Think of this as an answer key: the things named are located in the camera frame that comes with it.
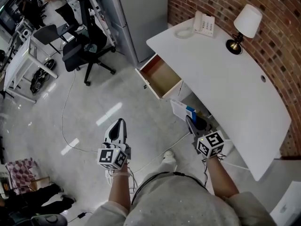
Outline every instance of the refrigerator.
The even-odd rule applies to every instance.
[[[97,0],[117,49],[129,62],[154,55],[146,41],[167,29],[167,0]]]

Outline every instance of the white cable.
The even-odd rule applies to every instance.
[[[71,145],[69,145],[69,143],[67,142],[64,134],[63,134],[63,114],[64,114],[64,110],[65,110],[65,107],[66,107],[66,104],[67,104],[67,101],[68,101],[68,98],[69,98],[69,95],[70,95],[70,91],[73,87],[73,84],[74,84],[74,81],[75,81],[75,71],[74,71],[74,78],[73,78],[73,82],[72,82],[72,85],[69,89],[69,92],[68,92],[68,96],[67,96],[67,99],[65,101],[65,104],[64,104],[64,107],[63,107],[63,111],[62,111],[62,136],[65,140],[65,142],[67,143],[68,146],[70,146],[72,149],[75,149],[75,150],[78,150],[78,151],[82,151],[82,152],[85,152],[85,153],[98,153],[98,152],[95,152],[95,151],[85,151],[85,150],[82,150],[82,149],[79,149],[79,148],[76,148],[76,147],[73,147]],[[146,168],[148,165],[150,165],[153,161],[155,161],[157,158],[159,158],[160,156],[162,156],[166,151],[170,150],[171,148],[173,148],[175,145],[177,145],[181,140],[183,140],[186,136],[190,135],[190,133],[187,133],[186,135],[184,135],[183,137],[181,137],[176,143],[174,143],[170,148],[168,148],[167,150],[165,150],[164,152],[162,152],[159,156],[157,156],[156,158],[154,158],[153,160],[151,160],[149,163],[147,163],[146,165],[144,165],[142,168],[140,168],[138,171],[134,172],[133,174],[143,170],[144,168]],[[107,178],[107,181],[108,181],[108,184],[109,185],[112,185],[112,181],[111,181],[111,178],[112,176],[109,174],[108,170],[106,170],[106,178]]]
[[[67,104],[67,101],[68,101],[68,98],[69,98],[69,95],[70,95],[70,91],[71,91],[72,86],[73,86],[73,84],[74,84],[74,81],[75,81],[75,71],[74,71],[73,82],[72,82],[72,85],[71,85],[71,87],[70,87],[70,89],[69,89],[68,96],[67,96],[67,98],[66,98],[66,101],[65,101],[65,104],[64,104],[64,108],[63,108],[63,111],[62,111],[62,136],[63,136],[65,142],[67,143],[67,145],[68,145],[69,147],[75,149],[75,150],[82,151],[82,152],[85,152],[85,153],[97,153],[97,152],[95,152],[95,151],[85,151],[85,150],[82,150],[82,149],[79,149],[79,148],[75,148],[75,147],[69,145],[69,143],[67,142],[67,140],[66,140],[66,138],[65,138],[65,136],[64,136],[64,134],[63,134],[63,115],[64,115],[64,110],[65,110],[65,107],[66,107],[66,104]]]
[[[170,150],[171,148],[173,148],[175,145],[177,145],[180,141],[182,141],[185,137],[187,137],[188,135],[190,135],[190,132],[188,132],[186,135],[184,135],[182,138],[180,138],[175,144],[173,144],[170,148],[168,148],[167,150],[165,150],[164,152],[162,152],[159,156],[157,156],[156,158],[154,158],[153,160],[151,160],[149,163],[147,163],[145,166],[143,166],[142,168],[140,168],[138,171],[134,172],[137,173],[141,170],[143,170],[144,168],[146,168],[148,165],[150,165],[154,160],[156,160],[157,158],[159,158],[160,156],[162,156],[166,151]]]
[[[182,29],[178,29],[174,32],[174,36],[178,39],[188,39],[190,38],[192,35],[194,34],[193,29],[192,28],[182,28]]]

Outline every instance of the gray sweatshirt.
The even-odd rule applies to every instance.
[[[106,202],[86,226],[275,226],[262,204],[251,193],[224,201],[188,177],[160,177],[139,192],[128,212]]]

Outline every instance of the red brick wall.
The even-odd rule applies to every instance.
[[[281,154],[301,155],[301,0],[168,0],[168,21],[176,25],[199,10],[233,34],[233,21],[246,4],[257,7],[263,18],[243,47],[269,76],[292,118]]]

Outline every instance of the table lamp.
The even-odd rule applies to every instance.
[[[260,21],[262,19],[261,12],[250,4],[247,4],[234,20],[234,26],[238,30],[238,35],[233,35],[234,40],[226,42],[227,49],[235,55],[242,53],[240,43],[243,41],[243,35],[248,38],[254,38]]]

